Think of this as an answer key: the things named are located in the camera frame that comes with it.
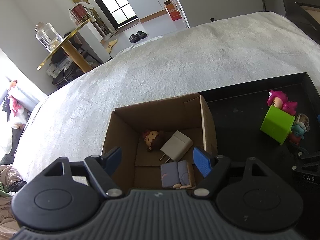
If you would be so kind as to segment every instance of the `clear plastic container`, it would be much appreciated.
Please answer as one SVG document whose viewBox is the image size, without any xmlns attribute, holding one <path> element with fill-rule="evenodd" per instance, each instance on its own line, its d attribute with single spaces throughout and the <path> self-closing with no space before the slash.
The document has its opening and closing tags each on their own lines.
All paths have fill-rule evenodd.
<svg viewBox="0 0 320 240">
<path fill-rule="evenodd" d="M 50 23 L 44 24 L 39 22 L 36 25 L 36 31 L 36 38 L 49 52 L 52 52 L 63 41 L 63 38 L 55 31 Z"/>
</svg>

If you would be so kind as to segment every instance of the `black door frame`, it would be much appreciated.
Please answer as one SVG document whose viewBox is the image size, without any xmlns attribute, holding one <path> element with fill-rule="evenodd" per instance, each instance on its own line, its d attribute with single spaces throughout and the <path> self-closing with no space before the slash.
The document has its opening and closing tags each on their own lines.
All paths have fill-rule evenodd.
<svg viewBox="0 0 320 240">
<path fill-rule="evenodd" d="M 113 17 L 113 15 L 110 13 L 110 11 L 108 10 L 108 8 L 106 7 L 106 5 L 104 4 L 104 2 L 102 0 L 95 0 L 96 3 L 98 4 L 98 6 L 101 8 L 101 10 L 103 11 L 103 13 L 106 15 L 106 17 L 108 18 L 108 20 L 110 21 L 110 23 L 112 24 L 112 26 L 115 29 L 118 29 L 118 27 L 134 20 L 137 19 L 137 16 L 131 17 L 127 20 L 125 20 L 124 22 L 121 23 L 121 25 L 119 25 L 119 23 L 116 21 L 116 19 Z"/>
</svg>

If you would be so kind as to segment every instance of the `green plastic box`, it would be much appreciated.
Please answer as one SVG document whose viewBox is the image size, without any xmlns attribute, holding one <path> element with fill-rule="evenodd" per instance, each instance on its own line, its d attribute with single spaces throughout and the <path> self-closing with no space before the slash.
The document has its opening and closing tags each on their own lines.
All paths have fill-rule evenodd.
<svg viewBox="0 0 320 240">
<path fill-rule="evenodd" d="M 260 130 L 275 139 L 282 145 L 291 133 L 295 117 L 279 108 L 270 106 Z"/>
</svg>

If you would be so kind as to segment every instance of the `bed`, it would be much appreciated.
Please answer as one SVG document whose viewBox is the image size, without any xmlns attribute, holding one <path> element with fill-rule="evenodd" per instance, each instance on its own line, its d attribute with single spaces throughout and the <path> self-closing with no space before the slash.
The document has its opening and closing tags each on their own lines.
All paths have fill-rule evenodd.
<svg viewBox="0 0 320 240">
<path fill-rule="evenodd" d="M 319 90 L 319 70 L 320 46 L 272 12 L 186 29 L 131 49 L 40 102 L 14 166 L 30 181 L 60 156 L 100 154 L 115 107 L 299 72 Z"/>
</svg>

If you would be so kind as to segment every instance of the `glass door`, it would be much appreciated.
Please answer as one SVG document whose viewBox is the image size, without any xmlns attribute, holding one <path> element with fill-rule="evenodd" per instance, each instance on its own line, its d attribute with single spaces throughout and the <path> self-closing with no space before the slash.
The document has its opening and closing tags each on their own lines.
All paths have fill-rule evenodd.
<svg viewBox="0 0 320 240">
<path fill-rule="evenodd" d="M 137 18 L 127 0 L 95 0 L 115 29 Z"/>
</svg>

